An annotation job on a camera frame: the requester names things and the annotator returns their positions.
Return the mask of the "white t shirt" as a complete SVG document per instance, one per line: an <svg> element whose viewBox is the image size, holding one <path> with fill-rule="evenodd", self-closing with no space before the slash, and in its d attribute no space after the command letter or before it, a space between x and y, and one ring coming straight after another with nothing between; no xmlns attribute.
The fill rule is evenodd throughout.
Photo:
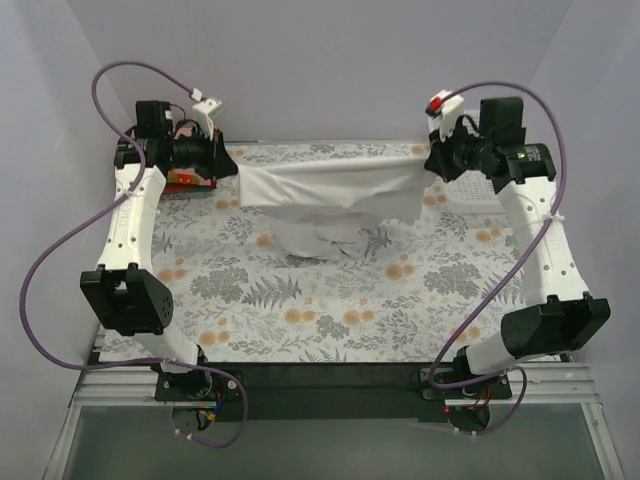
<svg viewBox="0 0 640 480"><path fill-rule="evenodd" d="M239 204L256 207L289 254L319 260L366 255L368 233L385 220L414 224L436 175L421 158L324 159L240 164Z"/></svg>

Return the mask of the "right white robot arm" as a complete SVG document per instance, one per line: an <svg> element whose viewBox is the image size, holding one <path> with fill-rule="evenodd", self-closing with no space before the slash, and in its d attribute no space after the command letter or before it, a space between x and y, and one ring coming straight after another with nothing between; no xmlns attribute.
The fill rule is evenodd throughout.
<svg viewBox="0 0 640 480"><path fill-rule="evenodd" d="M426 113L435 121L426 170L446 182L468 171L490 181L513 229L514 270L523 276L524 307L505 314L497 333L459 349L451 369L433 365L429 371L431 387L471 398L522 361L583 348L611 309L578 271L559 213L564 185L549 148L525 140L522 99L484 99L473 120L463 98L443 90Z"/></svg>

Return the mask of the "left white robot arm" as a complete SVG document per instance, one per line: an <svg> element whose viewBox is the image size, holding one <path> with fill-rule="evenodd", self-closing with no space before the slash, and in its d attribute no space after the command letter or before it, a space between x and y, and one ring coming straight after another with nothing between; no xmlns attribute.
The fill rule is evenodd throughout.
<svg viewBox="0 0 640 480"><path fill-rule="evenodd" d="M213 121L220 107L214 97L196 102L195 133L177 136L168 103L137 102L136 124L119 139L114 157L116 195L124 201L111 215L96 269L80 277L81 291L101 325L141 344L166 386L193 400L208 396L213 377L200 367L202 349L172 320L172 294L153 273L152 237L171 171L192 169L210 181L237 174Z"/></svg>

